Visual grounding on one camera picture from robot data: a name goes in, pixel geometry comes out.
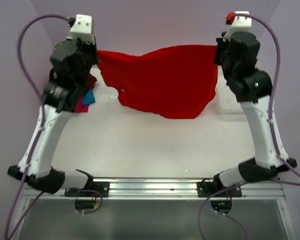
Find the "bright red t shirt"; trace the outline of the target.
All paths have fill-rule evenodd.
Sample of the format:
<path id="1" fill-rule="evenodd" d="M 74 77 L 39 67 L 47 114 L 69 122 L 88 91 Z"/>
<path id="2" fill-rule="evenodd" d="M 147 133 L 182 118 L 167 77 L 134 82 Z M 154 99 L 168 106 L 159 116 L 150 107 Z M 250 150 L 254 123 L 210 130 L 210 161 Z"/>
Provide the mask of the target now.
<path id="1" fill-rule="evenodd" d="M 99 50 L 98 68 L 121 105 L 168 119 L 195 119 L 216 96 L 215 45 L 177 45 L 141 56 Z"/>

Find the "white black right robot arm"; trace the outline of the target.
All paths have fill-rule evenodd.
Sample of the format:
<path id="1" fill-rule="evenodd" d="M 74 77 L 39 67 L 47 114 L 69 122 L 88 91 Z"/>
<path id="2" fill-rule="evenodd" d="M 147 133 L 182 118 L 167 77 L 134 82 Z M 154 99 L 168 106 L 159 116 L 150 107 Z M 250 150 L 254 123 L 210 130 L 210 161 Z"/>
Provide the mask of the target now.
<path id="1" fill-rule="evenodd" d="M 282 145 L 274 110 L 269 110 L 273 85 L 269 74 L 256 68 L 260 42 L 250 32 L 239 31 L 224 40 L 216 39 L 214 63 L 221 67 L 226 85 L 234 93 L 247 119 L 254 145 L 254 157 L 213 177 L 213 192 L 225 196 L 231 186 L 268 181 L 297 167 Z"/>

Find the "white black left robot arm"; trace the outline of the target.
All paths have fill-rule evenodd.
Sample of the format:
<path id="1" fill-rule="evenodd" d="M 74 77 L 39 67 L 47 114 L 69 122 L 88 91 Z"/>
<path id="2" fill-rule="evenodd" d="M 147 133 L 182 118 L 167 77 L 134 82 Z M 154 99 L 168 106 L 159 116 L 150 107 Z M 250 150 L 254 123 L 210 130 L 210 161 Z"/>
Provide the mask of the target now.
<path id="1" fill-rule="evenodd" d="M 8 168 L 11 177 L 44 193 L 76 189 L 82 196 L 93 193 L 93 177 L 82 170 L 64 172 L 52 167 L 61 134 L 84 96 L 90 70 L 99 63 L 94 42 L 67 38 L 50 56 L 52 69 L 40 99 L 38 122 L 24 157 Z"/>

